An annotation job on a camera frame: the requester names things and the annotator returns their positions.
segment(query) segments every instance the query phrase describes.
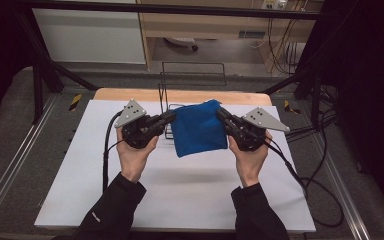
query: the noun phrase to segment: white tabletop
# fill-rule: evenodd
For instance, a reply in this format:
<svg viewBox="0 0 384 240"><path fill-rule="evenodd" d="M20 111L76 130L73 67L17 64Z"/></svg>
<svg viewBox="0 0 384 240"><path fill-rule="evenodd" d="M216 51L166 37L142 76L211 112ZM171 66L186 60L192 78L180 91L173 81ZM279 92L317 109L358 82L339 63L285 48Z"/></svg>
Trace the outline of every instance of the white tabletop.
<svg viewBox="0 0 384 240"><path fill-rule="evenodd" d="M102 154L110 119L127 101L91 100L52 184L35 226L77 227L102 194ZM139 102L149 115L160 114L157 102ZM256 106L222 105L242 116ZM263 107L278 118L276 108ZM282 132L270 131L293 164ZM116 142L115 130L110 145ZM110 181L120 172L115 148L110 152ZM235 229L236 213L230 193L240 185L230 150L178 158L173 140L160 136L140 182L147 193L139 204L133 229L152 231L221 232ZM299 184L283 160L270 151L260 173L270 206L291 233L314 232L315 226Z"/></svg>

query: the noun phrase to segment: hand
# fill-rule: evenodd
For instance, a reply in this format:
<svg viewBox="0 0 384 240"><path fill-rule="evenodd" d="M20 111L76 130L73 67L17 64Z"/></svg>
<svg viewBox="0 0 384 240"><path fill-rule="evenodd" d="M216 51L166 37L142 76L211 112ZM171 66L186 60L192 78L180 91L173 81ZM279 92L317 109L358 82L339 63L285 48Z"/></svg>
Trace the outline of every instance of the hand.
<svg viewBox="0 0 384 240"><path fill-rule="evenodd" d="M117 142L123 139L122 128L117 128ZM155 149L158 136L151 139L142 149L130 147L125 141L117 144L118 157L121 165L121 175L133 183L137 183L145 169L149 154Z"/></svg>
<svg viewBox="0 0 384 240"><path fill-rule="evenodd" d="M229 148L236 157L236 170L238 171L242 186L248 187L258 183L258 175L267 158L269 148L263 144L253 152L245 152L239 150L238 145L232 136L229 136L228 139ZM266 142L270 144L271 139L271 134L266 130Z"/></svg>

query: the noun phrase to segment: gray floor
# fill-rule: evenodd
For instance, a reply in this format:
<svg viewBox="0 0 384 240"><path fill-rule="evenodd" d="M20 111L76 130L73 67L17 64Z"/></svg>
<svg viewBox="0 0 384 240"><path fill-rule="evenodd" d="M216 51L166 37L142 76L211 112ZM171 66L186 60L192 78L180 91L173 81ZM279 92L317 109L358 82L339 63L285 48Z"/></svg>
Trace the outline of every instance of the gray floor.
<svg viewBox="0 0 384 240"><path fill-rule="evenodd" d="M157 42L154 65L150 70L143 66L102 66L90 68L85 65L72 65L72 69L81 71L78 74L90 82L103 87L156 88L160 81L161 62L196 61L222 62L226 66L227 86L224 87L192 87L189 89L216 89L229 91L255 92L263 90L286 76L273 77L266 73L264 65L256 49L243 41L199 40L199 50L171 45L162 39ZM70 139L86 108L93 92L81 90L77 84L65 79L67 85L63 94L49 94L55 97L55 107L48 121L27 155L23 166L12 183L6 197L0 205L0 234L11 234L9 239L44 239L58 234L70 234L72 231L49 231L33 226L39 204L46 197L52 181L70 145ZM28 134L33 119L32 76L30 71L22 71L15 78L0 107L0 178L17 153L24 137ZM295 85L282 89L272 95L281 120L292 129L307 126L304 114L295 114L284 110L284 101L289 100L294 108L310 105L308 100L296 101L291 94ZM79 106L74 112L68 111L76 93L83 93ZM329 106L322 104L322 109ZM384 198L370 175L357 171L351 149L344 137L340 125L326 128L328 150L340 175L346 183L357 210L364 222L371 239L384 239ZM320 161L317 144L313 136L291 142L289 147L297 167L298 174L308 177ZM330 190L333 189L325 169L316 179ZM338 217L338 208L326 193L315 185L309 190L309 202L313 216L323 222L333 223ZM316 224L317 232L308 234L311 239L354 239L347 220L339 227L328 228ZM134 233L131 239L156 239L157 233ZM232 235L187 235L190 239L234 239Z"/></svg>

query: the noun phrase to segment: blue towel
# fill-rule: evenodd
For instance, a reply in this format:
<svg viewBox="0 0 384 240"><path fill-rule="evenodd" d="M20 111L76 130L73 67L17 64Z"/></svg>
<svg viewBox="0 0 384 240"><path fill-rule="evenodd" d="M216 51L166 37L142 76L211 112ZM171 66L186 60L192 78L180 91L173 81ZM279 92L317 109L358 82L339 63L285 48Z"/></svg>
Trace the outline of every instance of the blue towel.
<svg viewBox="0 0 384 240"><path fill-rule="evenodd" d="M210 100L174 110L176 119L171 123L171 130L178 157L227 149L226 132L216 115L219 108L217 100Z"/></svg>

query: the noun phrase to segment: fabric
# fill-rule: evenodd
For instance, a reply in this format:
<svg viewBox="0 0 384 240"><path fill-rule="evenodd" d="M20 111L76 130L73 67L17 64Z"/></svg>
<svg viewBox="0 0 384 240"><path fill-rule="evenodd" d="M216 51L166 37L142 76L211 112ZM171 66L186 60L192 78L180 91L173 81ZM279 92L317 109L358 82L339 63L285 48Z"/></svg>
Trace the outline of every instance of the fabric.
<svg viewBox="0 0 384 240"><path fill-rule="evenodd" d="M227 149L226 132L217 118L219 108L217 100L210 100L174 110L176 119L171 123L171 130L178 157Z"/></svg>
<svg viewBox="0 0 384 240"><path fill-rule="evenodd" d="M59 236L53 240L128 239L134 212L145 192L142 184L134 184L118 174L86 214L77 232L71 237ZM232 192L232 199L237 212L237 240L289 239L259 183L243 189L238 187Z"/></svg>

